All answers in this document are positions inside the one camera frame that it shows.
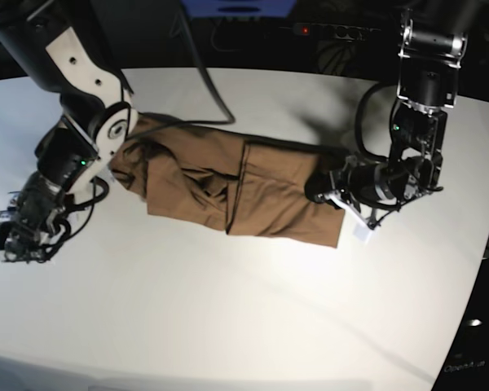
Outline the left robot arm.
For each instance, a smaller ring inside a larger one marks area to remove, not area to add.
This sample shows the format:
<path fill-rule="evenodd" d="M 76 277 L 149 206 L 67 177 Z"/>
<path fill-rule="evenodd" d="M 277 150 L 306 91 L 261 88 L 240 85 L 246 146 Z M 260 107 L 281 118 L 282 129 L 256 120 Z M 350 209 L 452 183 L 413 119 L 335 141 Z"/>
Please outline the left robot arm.
<path fill-rule="evenodd" d="M 363 120 L 371 97 L 390 87 L 378 82 L 355 111 L 357 152 L 340 167 L 318 169 L 307 180 L 306 198 L 343 209 L 375 227 L 377 212 L 396 213 L 425 196 L 443 191 L 443 140 L 448 110 L 456 105 L 467 54 L 476 55 L 470 36 L 484 42 L 482 17 L 489 1 L 383 1 L 399 19 L 398 78 L 389 117 L 387 155 L 367 149 Z"/>

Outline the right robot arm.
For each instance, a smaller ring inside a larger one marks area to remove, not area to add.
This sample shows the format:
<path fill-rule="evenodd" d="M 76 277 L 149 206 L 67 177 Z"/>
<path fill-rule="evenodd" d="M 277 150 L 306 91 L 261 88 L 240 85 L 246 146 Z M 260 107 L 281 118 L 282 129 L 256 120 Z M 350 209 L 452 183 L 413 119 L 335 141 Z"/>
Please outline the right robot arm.
<path fill-rule="evenodd" d="M 37 168 L 0 211 L 0 261 L 44 263 L 109 193 L 99 175 L 120 147 L 144 139 L 133 91 L 110 57 L 87 1 L 0 1 L 0 43 L 62 113 L 37 145 Z"/>

